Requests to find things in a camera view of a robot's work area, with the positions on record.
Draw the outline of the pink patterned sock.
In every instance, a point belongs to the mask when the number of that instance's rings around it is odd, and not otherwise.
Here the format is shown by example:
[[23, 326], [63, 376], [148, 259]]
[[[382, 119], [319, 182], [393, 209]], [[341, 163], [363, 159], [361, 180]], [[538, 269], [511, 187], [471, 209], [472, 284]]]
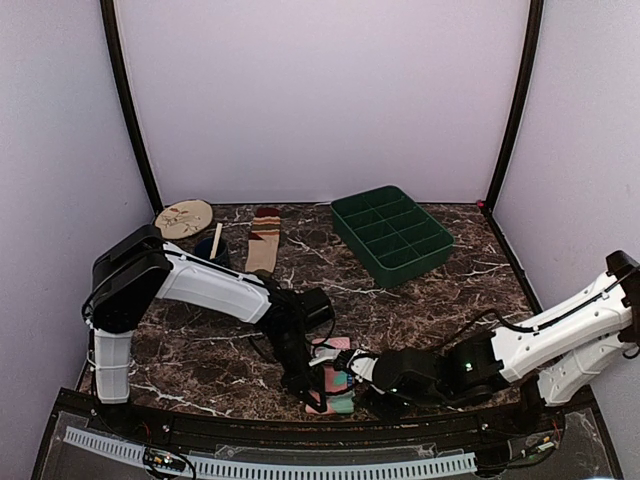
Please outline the pink patterned sock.
[[[342, 349], [351, 348], [351, 340], [348, 337], [331, 337], [321, 342], [320, 339], [313, 341], [312, 352], [319, 349]], [[351, 415], [354, 413], [354, 381], [351, 375], [342, 371], [336, 371], [329, 363], [322, 364], [324, 369], [325, 390], [330, 393], [328, 396], [328, 410], [324, 414], [319, 414], [305, 406], [305, 412], [309, 415]]]

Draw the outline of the green compartment tray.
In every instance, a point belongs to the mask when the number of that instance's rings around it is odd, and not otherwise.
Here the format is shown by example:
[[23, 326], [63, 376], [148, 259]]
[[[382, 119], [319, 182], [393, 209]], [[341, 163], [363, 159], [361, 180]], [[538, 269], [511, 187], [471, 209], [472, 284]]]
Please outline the green compartment tray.
[[403, 190], [387, 185], [333, 201], [333, 229], [382, 288], [439, 268], [454, 237]]

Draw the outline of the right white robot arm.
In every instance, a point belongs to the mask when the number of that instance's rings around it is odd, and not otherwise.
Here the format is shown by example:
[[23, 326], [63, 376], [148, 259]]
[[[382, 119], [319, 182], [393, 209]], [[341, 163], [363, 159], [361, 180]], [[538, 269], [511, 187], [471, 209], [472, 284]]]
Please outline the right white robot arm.
[[311, 392], [308, 412], [324, 414], [336, 397], [368, 385], [377, 416], [397, 418], [410, 407], [459, 409], [481, 405], [515, 383], [531, 380], [533, 395], [516, 405], [510, 424], [534, 432], [549, 407], [572, 399], [616, 357], [639, 347], [639, 263], [618, 250], [606, 270], [571, 298], [520, 323], [497, 310], [493, 329], [472, 333], [467, 321], [430, 348], [404, 347], [372, 352], [321, 345], [310, 364], [351, 378], [351, 384]]

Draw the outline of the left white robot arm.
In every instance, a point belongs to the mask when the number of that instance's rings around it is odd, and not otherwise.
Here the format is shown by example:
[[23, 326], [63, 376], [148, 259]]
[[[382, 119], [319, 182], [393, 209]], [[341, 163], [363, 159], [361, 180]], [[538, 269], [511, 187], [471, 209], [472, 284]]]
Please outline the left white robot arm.
[[157, 227], [138, 228], [92, 267], [92, 290], [81, 307], [93, 334], [90, 357], [101, 417], [120, 436], [141, 427], [130, 398], [132, 337], [151, 303], [174, 300], [254, 326], [281, 365], [283, 387], [319, 413], [327, 409], [324, 370], [313, 364], [307, 334], [334, 319], [320, 288], [284, 289], [271, 279], [238, 273], [164, 240]]

